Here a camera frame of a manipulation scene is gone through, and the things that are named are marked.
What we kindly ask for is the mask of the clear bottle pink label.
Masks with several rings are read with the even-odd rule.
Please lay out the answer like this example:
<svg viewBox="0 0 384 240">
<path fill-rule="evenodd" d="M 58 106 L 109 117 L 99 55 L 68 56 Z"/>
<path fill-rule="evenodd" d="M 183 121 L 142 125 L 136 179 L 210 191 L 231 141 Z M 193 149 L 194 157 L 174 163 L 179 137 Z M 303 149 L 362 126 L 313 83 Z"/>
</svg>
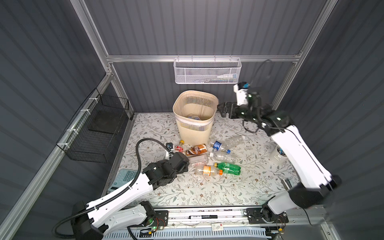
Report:
<svg viewBox="0 0 384 240">
<path fill-rule="evenodd" d="M 189 167 L 195 168 L 196 166 L 206 165 L 209 161 L 208 155 L 198 155 L 189 158 Z"/>
</svg>

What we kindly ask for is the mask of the brown Nescafe bottle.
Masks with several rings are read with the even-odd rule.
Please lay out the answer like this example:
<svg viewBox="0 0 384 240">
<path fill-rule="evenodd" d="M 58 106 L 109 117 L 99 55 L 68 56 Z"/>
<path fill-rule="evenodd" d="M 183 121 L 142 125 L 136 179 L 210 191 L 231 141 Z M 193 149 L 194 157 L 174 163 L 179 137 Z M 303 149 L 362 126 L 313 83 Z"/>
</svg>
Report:
<svg viewBox="0 0 384 240">
<path fill-rule="evenodd" d="M 208 152 L 208 148 L 205 144 L 200 144 L 191 147 L 189 150 L 185 152 L 186 156 L 199 156 L 202 154 L 206 154 Z"/>
</svg>

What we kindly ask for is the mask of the orange label clear bottle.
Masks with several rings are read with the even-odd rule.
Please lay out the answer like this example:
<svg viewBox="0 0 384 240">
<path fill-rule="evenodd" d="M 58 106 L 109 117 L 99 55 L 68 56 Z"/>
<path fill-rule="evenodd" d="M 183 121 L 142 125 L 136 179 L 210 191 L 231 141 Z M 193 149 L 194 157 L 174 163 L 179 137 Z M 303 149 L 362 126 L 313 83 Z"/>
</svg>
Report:
<svg viewBox="0 0 384 240">
<path fill-rule="evenodd" d="M 222 176 L 223 171 L 214 166 L 200 165 L 195 169 L 195 173 L 204 177 Z"/>
</svg>

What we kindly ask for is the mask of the clear bottle blue label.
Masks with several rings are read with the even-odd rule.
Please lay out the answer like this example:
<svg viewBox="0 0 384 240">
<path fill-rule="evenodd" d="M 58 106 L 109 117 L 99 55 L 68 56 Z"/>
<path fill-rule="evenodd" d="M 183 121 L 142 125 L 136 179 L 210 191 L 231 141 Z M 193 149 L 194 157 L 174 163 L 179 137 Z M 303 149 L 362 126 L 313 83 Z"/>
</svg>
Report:
<svg viewBox="0 0 384 240">
<path fill-rule="evenodd" d="M 246 137 L 242 135 L 232 136 L 225 140 L 216 140 L 215 138 L 211 138 L 209 141 L 209 145 L 213 148 L 214 151 L 227 152 L 243 144 L 245 140 Z"/>
</svg>

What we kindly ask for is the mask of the green bottle orange cap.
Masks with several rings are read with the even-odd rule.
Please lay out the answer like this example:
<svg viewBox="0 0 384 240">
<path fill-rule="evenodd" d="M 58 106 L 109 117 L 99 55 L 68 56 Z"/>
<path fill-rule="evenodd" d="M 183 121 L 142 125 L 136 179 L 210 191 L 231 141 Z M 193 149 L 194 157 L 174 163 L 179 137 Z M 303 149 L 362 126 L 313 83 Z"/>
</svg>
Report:
<svg viewBox="0 0 384 240">
<path fill-rule="evenodd" d="M 214 166 L 219 170 L 222 170 L 225 174 L 232 174 L 239 176 L 241 174 L 241 167 L 230 163 L 214 163 Z"/>
</svg>

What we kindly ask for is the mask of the Pepsi label clear bottle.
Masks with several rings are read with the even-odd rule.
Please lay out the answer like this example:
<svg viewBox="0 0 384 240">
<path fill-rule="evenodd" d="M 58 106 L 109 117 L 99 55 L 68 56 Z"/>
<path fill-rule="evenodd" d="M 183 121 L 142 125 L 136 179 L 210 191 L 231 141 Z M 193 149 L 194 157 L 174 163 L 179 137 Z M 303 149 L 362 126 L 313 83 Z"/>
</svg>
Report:
<svg viewBox="0 0 384 240">
<path fill-rule="evenodd" d="M 188 119 L 193 119 L 193 120 L 197 120 L 197 121 L 200 121 L 201 118 L 198 116 L 198 115 L 194 115 L 194 114 L 189 114 L 187 116 Z"/>
</svg>

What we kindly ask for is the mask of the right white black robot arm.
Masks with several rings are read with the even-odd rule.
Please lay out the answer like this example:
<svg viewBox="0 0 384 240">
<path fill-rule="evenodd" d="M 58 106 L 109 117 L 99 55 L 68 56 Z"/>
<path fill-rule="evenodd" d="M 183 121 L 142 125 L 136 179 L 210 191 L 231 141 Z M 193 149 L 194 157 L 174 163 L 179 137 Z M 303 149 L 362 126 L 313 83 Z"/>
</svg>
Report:
<svg viewBox="0 0 384 240">
<path fill-rule="evenodd" d="M 341 178 L 326 170 L 312 153 L 287 112 L 263 106 L 257 92 L 240 95 L 239 103 L 218 105 L 221 116 L 256 124 L 283 150 L 300 180 L 293 188 L 263 204 L 260 214 L 265 222 L 276 221 L 287 210 L 307 209 L 318 204 L 341 185 Z"/>
</svg>

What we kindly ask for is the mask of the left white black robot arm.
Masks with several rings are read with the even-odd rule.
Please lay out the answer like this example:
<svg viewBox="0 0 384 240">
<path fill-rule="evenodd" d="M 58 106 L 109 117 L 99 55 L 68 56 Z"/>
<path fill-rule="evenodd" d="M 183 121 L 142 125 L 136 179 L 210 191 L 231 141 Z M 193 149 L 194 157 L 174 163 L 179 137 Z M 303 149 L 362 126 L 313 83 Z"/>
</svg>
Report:
<svg viewBox="0 0 384 240">
<path fill-rule="evenodd" d="M 125 227 L 146 227 L 153 223 L 157 214 L 148 201 L 141 201 L 129 208 L 128 205 L 141 199 L 159 187 L 171 183 L 178 174 L 188 171 L 190 161 L 177 152 L 168 160 L 150 163 L 131 181 L 112 193 L 88 204 L 76 204 L 73 213 L 87 210 L 83 216 L 71 221 L 76 240 L 101 240 L 115 230 Z"/>
</svg>

